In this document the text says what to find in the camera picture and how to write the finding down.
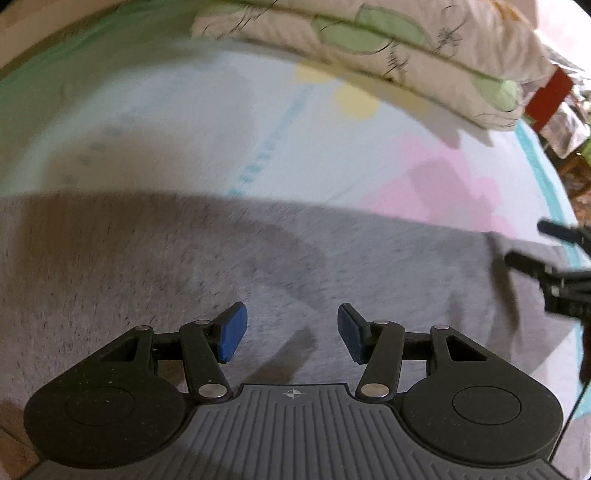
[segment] red tag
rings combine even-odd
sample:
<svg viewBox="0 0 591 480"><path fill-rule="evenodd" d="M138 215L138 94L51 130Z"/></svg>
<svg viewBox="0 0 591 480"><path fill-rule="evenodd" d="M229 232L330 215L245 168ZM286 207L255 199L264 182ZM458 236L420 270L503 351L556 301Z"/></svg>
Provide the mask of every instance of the red tag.
<svg viewBox="0 0 591 480"><path fill-rule="evenodd" d="M568 75L556 68L548 85L539 89L525 107L525 120L535 132L539 133L548 123L572 87L573 82Z"/></svg>

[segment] gray blanket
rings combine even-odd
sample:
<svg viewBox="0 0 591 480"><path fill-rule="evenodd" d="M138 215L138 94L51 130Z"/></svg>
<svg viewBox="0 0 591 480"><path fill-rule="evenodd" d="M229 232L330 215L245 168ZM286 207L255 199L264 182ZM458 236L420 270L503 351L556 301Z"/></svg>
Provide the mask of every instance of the gray blanket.
<svg viewBox="0 0 591 480"><path fill-rule="evenodd" d="M0 427L25 443L22 408L44 383L130 327L177 330L234 301L249 328L224 367L233 385L354 387L363 367L336 329L342 302L410 331L447 323L528 373L573 328L502 263L509 247L564 264L561 251L495 233L164 194L4 198L0 224ZM422 376L405 365L400 389Z"/></svg>

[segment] teal stripe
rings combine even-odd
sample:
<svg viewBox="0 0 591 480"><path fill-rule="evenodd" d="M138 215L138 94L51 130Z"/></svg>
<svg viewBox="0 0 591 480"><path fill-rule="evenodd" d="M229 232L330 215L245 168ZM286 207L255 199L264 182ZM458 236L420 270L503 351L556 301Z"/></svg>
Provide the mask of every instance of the teal stripe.
<svg viewBox="0 0 591 480"><path fill-rule="evenodd" d="M548 212L550 213L550 218L555 222L566 223L566 218L564 216L562 207L560 206L560 202L558 201L554 184L550 181L548 175L546 175L546 172L544 171L544 167L542 167L540 163L540 159L535 152L534 143L525 131L523 121L517 122L517 126L515 127L515 136L521 145L521 149L525 154L525 158L527 158L527 161L530 164L531 170L534 173L534 178L538 182L540 190L544 195L546 205L548 206ZM563 243L563 246L569 265L572 268L580 268L582 266L582 262L577 247L568 243ZM580 323L577 323L575 330L577 338L579 339L577 342L577 364L580 365L583 361L583 344L581 341L583 330ZM579 393L581 392L581 389L582 385L579 385ZM586 413L591 413L591 394L585 395L574 417L578 418L582 415L585 415Z"/></svg>

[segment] patterned pillowcase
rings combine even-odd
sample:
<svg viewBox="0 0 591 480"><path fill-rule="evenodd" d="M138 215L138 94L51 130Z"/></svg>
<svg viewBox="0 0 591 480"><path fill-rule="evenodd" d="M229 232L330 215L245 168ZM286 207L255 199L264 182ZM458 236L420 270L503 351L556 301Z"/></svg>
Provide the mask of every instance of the patterned pillowcase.
<svg viewBox="0 0 591 480"><path fill-rule="evenodd" d="M363 25L504 80L548 78L553 67L525 17L504 0L255 0Z"/></svg>
<svg viewBox="0 0 591 480"><path fill-rule="evenodd" d="M193 23L192 33L271 44L379 76L435 100L484 128L512 130L523 113L522 90L517 82L458 67L350 22L222 3L202 12Z"/></svg>

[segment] mattress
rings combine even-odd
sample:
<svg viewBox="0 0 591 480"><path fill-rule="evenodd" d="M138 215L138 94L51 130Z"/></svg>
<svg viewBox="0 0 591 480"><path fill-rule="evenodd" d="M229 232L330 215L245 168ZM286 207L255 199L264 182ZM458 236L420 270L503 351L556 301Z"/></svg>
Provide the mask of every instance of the mattress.
<svg viewBox="0 0 591 480"><path fill-rule="evenodd" d="M123 4L1 79L0 194L263 198L546 244L555 243L537 233L539 218L576 222L525 123L485 131L360 74L266 47L191 39L200 4ZM589 265L564 248L572 266ZM572 325L533 373L565 416L580 389ZM583 450L590 406L576 415ZM570 463L573 478L587 475L588 457Z"/></svg>

